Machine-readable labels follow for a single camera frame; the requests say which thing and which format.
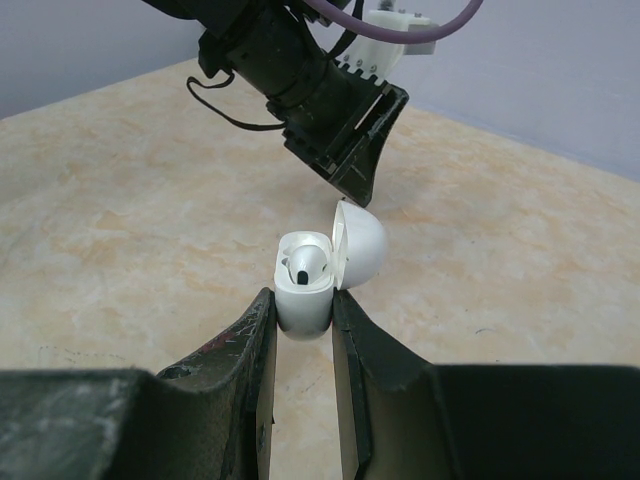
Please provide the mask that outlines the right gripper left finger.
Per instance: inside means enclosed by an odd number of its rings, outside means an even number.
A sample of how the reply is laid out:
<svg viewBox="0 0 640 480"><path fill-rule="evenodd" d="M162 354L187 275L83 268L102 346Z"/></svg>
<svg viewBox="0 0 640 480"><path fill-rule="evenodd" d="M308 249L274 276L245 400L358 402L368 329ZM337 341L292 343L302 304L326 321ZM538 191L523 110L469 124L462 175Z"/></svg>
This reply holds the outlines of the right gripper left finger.
<svg viewBox="0 0 640 480"><path fill-rule="evenodd" d="M277 352L275 300L159 373L5 370L5 479L265 479Z"/></svg>

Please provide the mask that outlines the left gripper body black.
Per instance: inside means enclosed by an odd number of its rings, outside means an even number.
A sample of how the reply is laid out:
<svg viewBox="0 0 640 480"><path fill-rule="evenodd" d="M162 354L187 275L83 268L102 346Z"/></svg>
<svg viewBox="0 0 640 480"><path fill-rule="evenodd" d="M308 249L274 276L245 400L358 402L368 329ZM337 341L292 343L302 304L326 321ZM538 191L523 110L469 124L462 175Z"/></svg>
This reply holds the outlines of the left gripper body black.
<svg viewBox="0 0 640 480"><path fill-rule="evenodd" d="M347 96L334 105L331 123L316 131L290 121L284 146L355 204L372 199L376 169L385 142L408 93L386 81L350 79Z"/></svg>

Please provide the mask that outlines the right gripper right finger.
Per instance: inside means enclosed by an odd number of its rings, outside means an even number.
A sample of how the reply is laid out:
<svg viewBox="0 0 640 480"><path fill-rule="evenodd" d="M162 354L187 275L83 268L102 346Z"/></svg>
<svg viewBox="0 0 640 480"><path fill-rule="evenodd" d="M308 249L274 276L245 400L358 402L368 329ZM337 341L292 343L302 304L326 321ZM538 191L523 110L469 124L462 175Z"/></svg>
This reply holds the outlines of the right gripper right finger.
<svg viewBox="0 0 640 480"><path fill-rule="evenodd" d="M433 364L335 294L332 346L346 479L635 479L639 371Z"/></svg>

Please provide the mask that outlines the white earbud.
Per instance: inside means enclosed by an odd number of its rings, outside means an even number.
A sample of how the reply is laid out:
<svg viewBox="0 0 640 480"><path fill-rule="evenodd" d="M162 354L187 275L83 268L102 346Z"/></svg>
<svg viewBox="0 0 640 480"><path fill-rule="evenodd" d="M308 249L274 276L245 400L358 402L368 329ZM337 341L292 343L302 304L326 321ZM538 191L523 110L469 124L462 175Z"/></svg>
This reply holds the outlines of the white earbud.
<svg viewBox="0 0 640 480"><path fill-rule="evenodd" d="M317 245L301 245L282 261L294 285L308 286L319 281L328 265L325 252Z"/></svg>

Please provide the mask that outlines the white earbud case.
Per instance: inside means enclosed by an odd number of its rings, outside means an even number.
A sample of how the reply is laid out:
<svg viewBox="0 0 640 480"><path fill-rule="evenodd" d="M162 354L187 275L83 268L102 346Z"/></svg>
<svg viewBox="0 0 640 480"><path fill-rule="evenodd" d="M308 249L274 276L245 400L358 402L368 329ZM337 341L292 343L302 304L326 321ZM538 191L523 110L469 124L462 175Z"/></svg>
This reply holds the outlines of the white earbud case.
<svg viewBox="0 0 640 480"><path fill-rule="evenodd" d="M332 234L294 231L279 242L274 271L278 325L296 341L315 340L331 323L334 292L376 276L388 239L382 223L364 208L341 200Z"/></svg>

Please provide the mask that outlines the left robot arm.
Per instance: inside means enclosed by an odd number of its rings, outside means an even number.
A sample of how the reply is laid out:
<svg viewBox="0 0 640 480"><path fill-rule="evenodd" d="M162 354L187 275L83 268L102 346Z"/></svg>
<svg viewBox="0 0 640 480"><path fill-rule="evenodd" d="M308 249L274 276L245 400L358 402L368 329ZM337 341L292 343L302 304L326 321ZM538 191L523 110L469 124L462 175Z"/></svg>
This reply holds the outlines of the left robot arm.
<svg viewBox="0 0 640 480"><path fill-rule="evenodd" d="M266 97L284 146L361 207L372 198L385 141L407 92L338 63L312 38L299 1L153 1L199 22L198 63L208 78L240 76Z"/></svg>

